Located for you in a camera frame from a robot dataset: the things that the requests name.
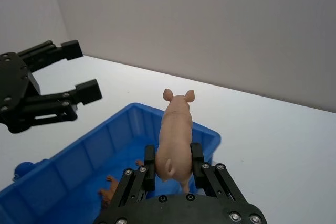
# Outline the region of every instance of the blue plastic bin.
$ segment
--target blue plastic bin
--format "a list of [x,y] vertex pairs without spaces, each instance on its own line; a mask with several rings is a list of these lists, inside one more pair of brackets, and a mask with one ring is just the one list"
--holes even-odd
[[[148,144],[158,147],[163,111],[133,103],[73,142],[51,159],[0,192],[0,223],[89,224],[100,211],[100,188],[109,188],[106,176],[118,180],[124,169],[136,169]],[[194,123],[193,142],[201,143],[204,159],[220,144],[220,135]],[[193,179],[191,191],[196,192]],[[176,194],[177,182],[156,178],[155,192]]]

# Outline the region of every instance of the white table surface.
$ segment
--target white table surface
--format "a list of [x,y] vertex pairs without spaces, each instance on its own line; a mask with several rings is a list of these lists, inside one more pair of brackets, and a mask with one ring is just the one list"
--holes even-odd
[[74,122],[16,135],[0,124],[0,189],[17,164],[53,156],[127,104],[164,110],[165,88],[194,89],[193,120],[222,136],[214,161],[226,164],[269,224],[334,223],[336,114],[91,57],[63,60],[34,76],[42,94],[97,79],[103,99],[80,105]]

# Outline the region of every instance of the brown toy animal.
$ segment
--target brown toy animal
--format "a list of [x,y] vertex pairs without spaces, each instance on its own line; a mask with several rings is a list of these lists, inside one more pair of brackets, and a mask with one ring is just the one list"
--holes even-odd
[[170,89],[165,89],[163,99],[170,103],[162,117],[155,159],[156,173],[163,181],[170,178],[177,180],[183,191],[188,193],[192,174],[190,143],[193,128],[188,102],[195,100],[195,93],[189,90],[185,95],[174,96]]
[[[137,160],[135,162],[135,164],[137,166],[142,166],[143,162],[141,160]],[[117,186],[118,186],[118,181],[113,176],[108,175],[106,177],[106,180],[107,181],[111,181],[110,189],[109,190],[100,189],[98,191],[98,194],[102,196],[102,199],[101,199],[101,210],[106,209],[109,206],[109,204],[110,204],[110,202],[111,202],[111,200],[112,200],[112,198],[114,196],[114,193],[116,192],[115,190],[117,189]]]

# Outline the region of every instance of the pig ear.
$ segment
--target pig ear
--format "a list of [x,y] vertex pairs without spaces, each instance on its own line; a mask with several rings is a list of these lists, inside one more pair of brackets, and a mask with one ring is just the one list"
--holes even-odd
[[165,89],[163,92],[163,99],[166,101],[172,101],[174,95],[170,89]]
[[185,101],[186,102],[193,102],[194,100],[195,100],[195,92],[194,92],[194,90],[189,90],[185,94]]

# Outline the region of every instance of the pink toy pig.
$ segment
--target pink toy pig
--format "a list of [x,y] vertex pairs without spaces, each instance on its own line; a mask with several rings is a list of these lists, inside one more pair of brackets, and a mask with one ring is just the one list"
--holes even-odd
[[195,93],[189,90],[185,95],[174,96],[170,89],[165,89],[163,99],[170,103],[162,117],[160,144],[155,159],[156,173],[163,181],[176,179],[183,191],[188,193],[192,173],[190,143],[193,128],[188,102],[195,100]]

